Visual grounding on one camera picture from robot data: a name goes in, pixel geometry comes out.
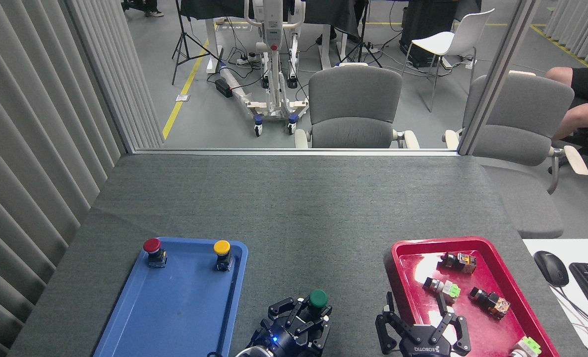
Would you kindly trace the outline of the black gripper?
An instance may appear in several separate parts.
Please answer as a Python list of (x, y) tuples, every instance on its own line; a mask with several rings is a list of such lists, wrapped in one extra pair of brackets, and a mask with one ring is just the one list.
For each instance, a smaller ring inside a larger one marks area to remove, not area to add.
[(314, 310), (307, 306), (307, 298), (285, 298), (268, 308), (272, 321), (262, 322), (247, 346), (252, 357), (320, 356), (331, 328), (332, 307)]
[[(458, 355), (468, 355), (471, 352), (467, 319), (448, 310), (443, 293), (438, 293), (435, 300), (442, 316), (439, 325), (436, 328), (432, 325), (410, 327), (395, 313), (393, 293), (386, 293), (387, 304), (382, 313), (376, 316), (376, 332), (382, 354), (390, 354), (397, 345), (404, 357), (450, 357), (451, 350)], [(451, 323), (457, 336), (454, 344), (443, 337), (445, 329)], [(402, 338), (399, 344), (389, 336), (387, 326), (393, 328)]]

